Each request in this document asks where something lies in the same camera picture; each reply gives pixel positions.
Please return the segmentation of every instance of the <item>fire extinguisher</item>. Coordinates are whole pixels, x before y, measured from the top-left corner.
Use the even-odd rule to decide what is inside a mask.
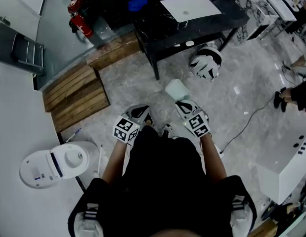
[[[84,17],[78,12],[73,12],[71,14],[70,21],[77,26],[77,28],[82,31],[87,38],[93,35],[93,29],[86,23]]]

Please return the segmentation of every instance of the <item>floor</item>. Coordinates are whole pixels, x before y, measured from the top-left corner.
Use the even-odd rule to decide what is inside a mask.
[[[170,123],[175,134],[188,137],[200,151],[198,140],[181,125],[174,107],[174,100],[164,91],[172,79],[180,79],[195,100],[209,115],[210,128],[215,144],[223,149],[248,121],[254,110],[264,106],[276,90],[292,86],[281,71],[282,61],[292,63],[306,50],[296,37],[296,46],[291,37],[282,33],[277,38],[266,37],[263,41],[247,41],[243,46],[230,43],[222,52],[223,64],[220,74],[213,82],[194,77],[188,61],[195,49],[189,49],[158,62],[161,79],[156,81],[147,58],[138,52],[100,71],[105,89],[111,102],[108,108],[90,116],[62,132],[67,139],[81,128],[74,140],[90,140],[98,147],[103,144],[100,173],[106,166],[116,139],[112,137],[113,124],[127,107],[139,103],[150,105],[156,127]],[[286,78],[299,83],[290,73]],[[290,120],[305,115],[295,106],[289,105],[286,113],[275,110],[272,103],[258,112],[245,132],[224,151],[222,161],[228,175],[239,175],[261,215],[267,197],[260,192],[257,171],[254,166],[260,153],[268,151],[268,144],[281,137],[290,127]],[[92,180],[97,169],[96,155],[91,167],[80,178],[85,186]]]
[[[79,57],[133,30],[131,24],[111,30],[100,16],[93,26],[95,33],[92,37],[87,39],[80,32],[77,36],[69,27],[69,2],[70,0],[45,1],[37,34],[37,42],[45,46],[45,76],[38,77],[39,90],[44,90],[61,71],[71,68],[71,63]]]

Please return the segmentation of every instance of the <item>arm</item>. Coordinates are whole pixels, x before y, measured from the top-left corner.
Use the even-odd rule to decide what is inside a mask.
[[[215,184],[226,177],[225,168],[210,134],[208,133],[202,136],[200,140],[202,144],[206,173],[210,177],[210,180]]]
[[[109,162],[104,170],[102,179],[108,184],[114,183],[116,180],[122,177],[123,173],[123,163],[125,150],[127,149],[127,144],[121,141],[117,141],[113,152],[109,158]]]

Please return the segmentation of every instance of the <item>blue object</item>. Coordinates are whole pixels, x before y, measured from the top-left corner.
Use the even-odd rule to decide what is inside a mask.
[[[129,1],[129,11],[139,11],[147,3],[147,0],[131,0]]]

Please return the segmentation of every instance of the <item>white helmet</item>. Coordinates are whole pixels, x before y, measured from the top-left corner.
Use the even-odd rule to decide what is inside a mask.
[[[215,48],[204,46],[192,57],[190,69],[195,76],[213,81],[219,75],[221,63],[221,53]]]

